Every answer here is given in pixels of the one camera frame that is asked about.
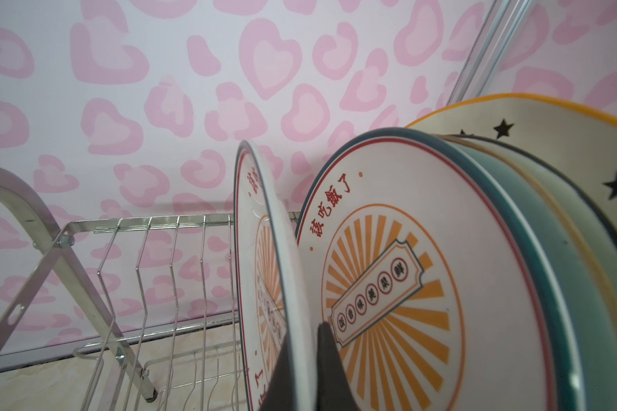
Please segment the orange sunburst pattern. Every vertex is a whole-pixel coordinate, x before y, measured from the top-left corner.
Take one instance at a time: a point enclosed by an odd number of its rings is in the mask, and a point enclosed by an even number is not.
[[[267,377],[271,377],[279,357],[281,342],[286,334],[286,315],[283,310],[283,295],[279,278],[274,239],[270,220],[261,219],[256,235],[256,304],[258,305],[258,327],[261,332],[263,362]]]
[[[406,242],[422,268],[420,284],[418,291],[411,289],[402,300],[385,302],[379,293],[382,283],[372,280],[378,278],[373,271],[399,242]],[[462,372],[463,319],[455,284],[436,244],[413,218],[393,207],[376,204],[348,216],[331,241],[322,276],[322,314],[336,323],[332,325],[335,335],[338,319],[331,308],[342,306],[342,297],[362,289],[368,278],[376,284],[372,289],[379,299],[362,304],[359,316],[363,318],[366,310],[383,316],[363,324],[353,339],[338,342],[358,406],[362,410],[449,409]],[[409,286],[391,275],[386,279],[389,288]],[[345,327],[356,325],[356,313],[354,317]]]

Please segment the metal rack leg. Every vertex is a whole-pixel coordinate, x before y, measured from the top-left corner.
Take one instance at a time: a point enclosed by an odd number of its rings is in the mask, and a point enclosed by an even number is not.
[[[16,175],[0,168],[0,202],[16,217],[27,234],[32,238],[35,246],[44,255],[40,266],[30,275],[30,278],[19,291],[24,294],[22,308],[16,321],[10,322],[10,307],[0,319],[0,350],[4,347],[8,337],[14,331],[18,321],[39,291],[45,275],[50,267],[50,259],[57,259],[54,270],[62,284],[69,291],[77,305],[85,313],[91,325],[104,339],[111,337],[119,339],[123,334],[119,327],[112,322],[112,315],[100,298],[96,287],[91,283],[85,269],[80,264],[71,248],[53,249],[53,244],[62,238],[60,228],[41,197]],[[133,383],[142,394],[142,397],[151,402],[157,397],[157,391],[148,377],[142,376],[142,367],[135,358],[135,353],[125,341],[114,341],[107,344],[115,357],[123,357],[125,371],[134,375]]]

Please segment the wire rack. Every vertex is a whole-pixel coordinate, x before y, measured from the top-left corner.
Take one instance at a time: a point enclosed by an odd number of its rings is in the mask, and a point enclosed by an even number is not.
[[[73,351],[75,357],[95,362],[78,409],[82,411],[185,410],[188,406],[190,407],[188,409],[201,411],[247,409],[244,378],[242,378],[237,303],[232,299],[229,312],[218,316],[207,315],[205,242],[206,232],[214,227],[221,226],[228,229],[230,291],[231,296],[238,295],[231,264],[234,241],[232,214],[83,220],[70,222],[60,229],[33,189],[4,169],[0,169],[0,202],[13,213],[32,238],[35,248],[42,254],[39,264],[0,318],[0,350],[50,271],[55,270],[60,281],[100,335],[100,341],[86,343]],[[289,213],[291,221],[296,222],[298,216],[297,212]],[[178,232],[189,227],[202,228],[199,267],[204,307],[203,316],[199,319],[180,322],[173,261]],[[173,230],[168,275],[173,288],[173,306],[170,305],[169,308],[173,309],[175,315],[172,324],[165,327],[147,327],[148,306],[140,265],[148,235],[157,229]],[[132,270],[139,286],[143,321],[139,330],[126,336],[118,326],[118,315],[112,303],[113,296],[108,292],[102,271],[116,237],[129,235],[132,232],[143,232],[137,262]],[[74,252],[74,235],[80,233],[110,236],[97,269],[102,297]],[[212,341],[214,338],[211,337],[212,342],[206,343],[206,338],[211,333],[217,336],[217,341]],[[149,353],[148,357],[151,359],[141,366],[141,352],[147,349],[147,341],[162,338],[170,341],[167,351],[157,357]],[[189,349],[179,349],[177,344],[179,338],[186,340],[184,345],[189,344]]]

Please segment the pink heart wallpaper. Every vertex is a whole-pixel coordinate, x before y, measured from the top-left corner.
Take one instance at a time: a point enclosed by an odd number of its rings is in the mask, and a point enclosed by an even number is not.
[[[0,1],[0,167],[59,225],[83,218],[225,212],[238,144],[268,160],[289,210],[342,144],[443,107],[492,0]],[[490,92],[528,91],[617,114],[617,0],[541,1]],[[180,318],[231,309],[226,229],[181,229]],[[76,236],[92,281],[109,235]],[[103,267],[118,324],[137,329],[143,232]],[[172,230],[148,235],[147,325],[173,321]],[[40,254],[0,204],[0,315]],[[54,273],[4,352],[94,329]]]

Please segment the marble surface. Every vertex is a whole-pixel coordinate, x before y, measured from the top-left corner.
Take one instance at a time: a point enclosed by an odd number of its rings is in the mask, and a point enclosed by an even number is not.
[[[235,327],[236,339],[239,341],[239,330]],[[216,349],[222,343],[233,341],[233,327],[224,325],[209,329],[205,333],[205,364],[201,357],[204,334],[197,331],[176,337],[173,352],[178,355],[183,352],[197,350],[196,355],[186,355],[174,358],[172,386],[185,385],[171,390],[167,400],[167,410],[200,410],[201,383],[194,386],[192,381],[202,380],[202,370],[205,365],[205,384],[203,386],[204,410],[247,410],[245,401],[244,379],[240,373],[238,379],[238,399],[236,401],[235,377],[233,371],[233,346]],[[145,365],[149,372],[149,378],[160,394],[156,401],[147,404],[140,401],[136,404],[137,389],[133,386],[129,396],[127,409],[134,410],[161,410],[165,409],[166,382],[168,361],[154,363],[156,359],[169,356],[171,350],[171,337],[156,341],[144,342],[140,351],[140,363]],[[241,369],[241,353],[236,346],[236,354]],[[137,345],[132,346],[137,352]],[[98,386],[90,404],[90,410],[96,410],[100,396],[105,388],[107,376],[111,367],[116,364],[114,357],[109,352],[104,353],[105,365],[100,374]],[[55,410],[78,410],[82,405],[87,386],[95,362],[79,358],[68,358],[37,366],[22,368],[9,372],[0,373],[0,410],[31,410],[49,411]],[[125,394],[128,390],[130,379],[125,377],[117,401],[116,410],[123,409]]]

